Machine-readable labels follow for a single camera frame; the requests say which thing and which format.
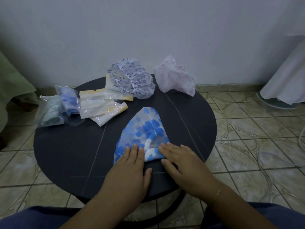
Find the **packaged fabric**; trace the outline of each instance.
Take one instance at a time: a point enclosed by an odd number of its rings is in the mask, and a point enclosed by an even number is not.
[[[133,100],[133,96],[130,94],[122,94],[113,90],[105,88],[98,90],[80,91],[80,108],[93,108],[101,105],[101,100]]]
[[[117,100],[90,100],[90,102],[92,102],[92,108],[81,108],[79,110],[82,119],[105,115],[120,105]]]
[[[78,102],[78,92],[72,88],[69,87],[61,87],[61,86],[55,86],[55,90],[57,95],[60,96],[64,111],[67,113],[68,116],[71,116],[71,114],[79,114],[79,102]]]
[[[184,71],[183,66],[177,66],[173,56],[168,56],[155,68],[155,78],[162,92],[170,89],[194,96],[196,92],[194,76]]]
[[[38,128],[64,123],[62,109],[63,104],[60,96],[40,96],[41,102],[33,124]]]
[[[119,104],[116,108],[113,108],[111,111],[107,112],[105,115],[90,117],[94,122],[96,122],[100,127],[106,124],[110,119],[119,115],[121,112],[127,109],[127,104],[124,102]]]
[[[124,154],[127,146],[132,147],[137,144],[143,147],[145,152],[145,162],[164,158],[158,151],[161,143],[166,144],[169,139],[162,125],[160,116],[154,108],[142,108],[123,129],[121,137],[116,144],[114,161]]]
[[[153,77],[136,59],[123,59],[112,65],[106,74],[106,89],[129,93],[139,99],[149,98],[155,92]]]

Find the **tiled floor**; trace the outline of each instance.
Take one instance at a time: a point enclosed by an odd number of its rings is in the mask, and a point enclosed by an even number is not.
[[[206,165],[220,181],[247,201],[270,201],[305,214],[305,152],[298,136],[305,126],[305,104],[286,111],[271,108],[255,92],[202,92],[217,122],[215,147]],[[40,170],[33,153],[35,111],[25,113],[10,106],[7,127],[1,136],[8,146],[0,152],[0,218],[29,206],[82,207],[76,197],[54,185]],[[272,191],[259,169],[272,179]],[[180,190],[143,203],[125,220],[151,218],[164,211]],[[206,205],[186,195],[179,208],[151,228],[193,228],[201,223]]]

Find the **person's right hand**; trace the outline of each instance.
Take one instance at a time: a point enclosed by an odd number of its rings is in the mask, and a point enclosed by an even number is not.
[[[187,193],[212,204],[221,182],[219,182],[189,147],[171,143],[161,144],[158,148],[167,159],[161,162],[174,181]]]

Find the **person's left hand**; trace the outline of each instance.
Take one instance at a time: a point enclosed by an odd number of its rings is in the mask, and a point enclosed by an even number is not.
[[[124,154],[117,160],[105,177],[104,184],[96,198],[101,204],[115,208],[116,214],[123,219],[133,212],[145,197],[150,185],[152,168],[143,175],[144,149],[134,144],[126,147]]]

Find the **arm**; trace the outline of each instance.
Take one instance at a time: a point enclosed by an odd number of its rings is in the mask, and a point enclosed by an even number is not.
[[[135,144],[117,160],[98,194],[60,229],[115,228],[145,197],[152,169],[143,176],[144,150]]]
[[[218,181],[189,147],[167,143],[161,144],[159,151],[167,158],[161,162],[175,182],[210,206],[228,228],[276,228],[230,187]]]

